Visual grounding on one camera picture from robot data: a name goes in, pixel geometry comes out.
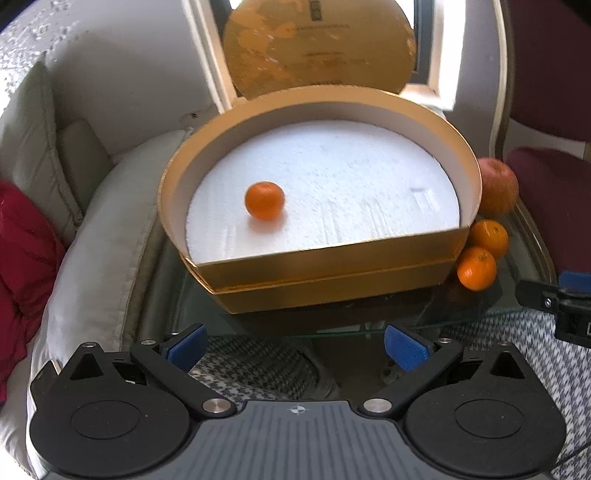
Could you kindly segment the mandarin orange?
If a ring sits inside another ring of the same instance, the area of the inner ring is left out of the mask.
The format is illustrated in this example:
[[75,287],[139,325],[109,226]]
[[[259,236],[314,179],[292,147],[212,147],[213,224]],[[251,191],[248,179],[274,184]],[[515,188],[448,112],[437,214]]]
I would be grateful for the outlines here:
[[483,219],[472,225],[468,244],[483,248],[491,253],[495,259],[501,259],[509,250],[509,235],[501,223],[495,220]]
[[471,246],[460,255],[456,272],[464,287],[474,292],[484,291],[497,277],[496,259],[486,249]]
[[257,182],[245,192],[245,209],[253,218],[272,221],[284,207],[283,189],[273,182]]

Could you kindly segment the red apple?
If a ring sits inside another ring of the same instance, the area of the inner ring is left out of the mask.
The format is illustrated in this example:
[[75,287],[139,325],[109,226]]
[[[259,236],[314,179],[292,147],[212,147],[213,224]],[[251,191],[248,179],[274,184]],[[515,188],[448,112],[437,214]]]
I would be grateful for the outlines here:
[[479,214],[497,218],[508,214],[519,198],[519,183],[514,171],[495,158],[478,159],[482,177]]

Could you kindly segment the gold round box lid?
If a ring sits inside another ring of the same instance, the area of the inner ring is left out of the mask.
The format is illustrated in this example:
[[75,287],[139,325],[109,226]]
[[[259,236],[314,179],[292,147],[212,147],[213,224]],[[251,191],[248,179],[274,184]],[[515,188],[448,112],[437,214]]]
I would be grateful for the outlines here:
[[415,69],[412,27],[395,1],[243,1],[222,48],[246,99],[310,85],[399,93]]

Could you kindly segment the beige sofa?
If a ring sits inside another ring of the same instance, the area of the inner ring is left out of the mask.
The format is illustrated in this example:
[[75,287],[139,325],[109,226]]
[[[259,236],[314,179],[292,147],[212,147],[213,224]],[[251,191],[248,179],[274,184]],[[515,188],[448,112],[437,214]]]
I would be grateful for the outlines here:
[[118,351],[171,327],[181,263],[156,195],[186,136],[170,131],[110,158],[87,122],[56,126],[43,63],[29,70],[2,114],[1,177],[31,200],[65,248],[1,411],[2,448],[29,479],[45,473],[28,434],[30,384],[41,368],[64,366],[86,341]]

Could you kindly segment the red cushion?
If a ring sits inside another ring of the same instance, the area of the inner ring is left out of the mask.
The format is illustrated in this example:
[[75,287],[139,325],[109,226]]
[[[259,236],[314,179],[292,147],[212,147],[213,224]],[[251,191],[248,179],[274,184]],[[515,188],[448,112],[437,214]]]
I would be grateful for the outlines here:
[[1,402],[10,375],[40,328],[65,248],[16,186],[1,183]]

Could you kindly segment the gold gift box base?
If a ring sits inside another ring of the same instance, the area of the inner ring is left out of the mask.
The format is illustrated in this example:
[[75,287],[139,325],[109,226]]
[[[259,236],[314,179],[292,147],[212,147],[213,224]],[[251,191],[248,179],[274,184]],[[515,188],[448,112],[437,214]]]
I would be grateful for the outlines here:
[[[283,189],[272,221],[245,192]],[[387,92],[313,86],[264,95],[192,134],[165,168],[162,226],[232,314],[441,284],[481,202],[476,157],[430,109]]]

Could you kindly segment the maroon banquet chair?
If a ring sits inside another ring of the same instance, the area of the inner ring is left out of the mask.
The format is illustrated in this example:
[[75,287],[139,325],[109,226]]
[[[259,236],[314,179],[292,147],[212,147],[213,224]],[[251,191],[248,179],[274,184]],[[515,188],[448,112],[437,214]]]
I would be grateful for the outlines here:
[[503,1],[505,62],[500,131],[491,147],[517,175],[514,210],[541,279],[590,271],[590,157],[557,147],[503,150],[510,122],[590,142],[590,4]]

